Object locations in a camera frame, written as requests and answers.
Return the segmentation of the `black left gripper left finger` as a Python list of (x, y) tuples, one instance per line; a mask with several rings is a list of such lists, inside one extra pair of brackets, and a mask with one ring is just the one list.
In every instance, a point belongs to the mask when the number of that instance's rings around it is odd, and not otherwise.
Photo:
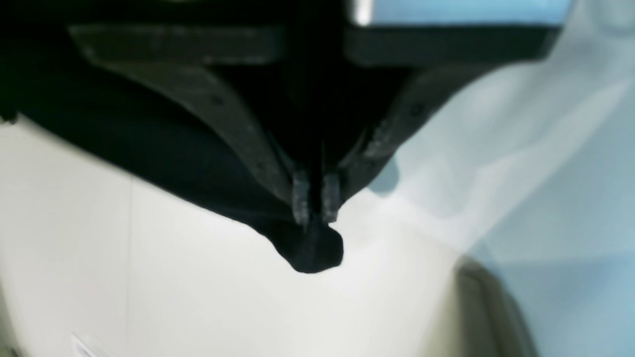
[(247, 101), (209, 66), (271, 64), (283, 56), (283, 30), (195, 25), (71, 25), (82, 56), (179, 104), (214, 130), (265, 189), (309, 225), (310, 183), (295, 173)]

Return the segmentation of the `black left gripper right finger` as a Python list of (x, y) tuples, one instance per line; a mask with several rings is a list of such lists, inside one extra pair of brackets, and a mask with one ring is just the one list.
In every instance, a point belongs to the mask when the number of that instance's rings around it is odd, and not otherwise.
[(559, 25), (347, 27), (345, 76), (327, 110), (322, 219), (367, 187), (455, 94), (506, 65), (542, 60)]

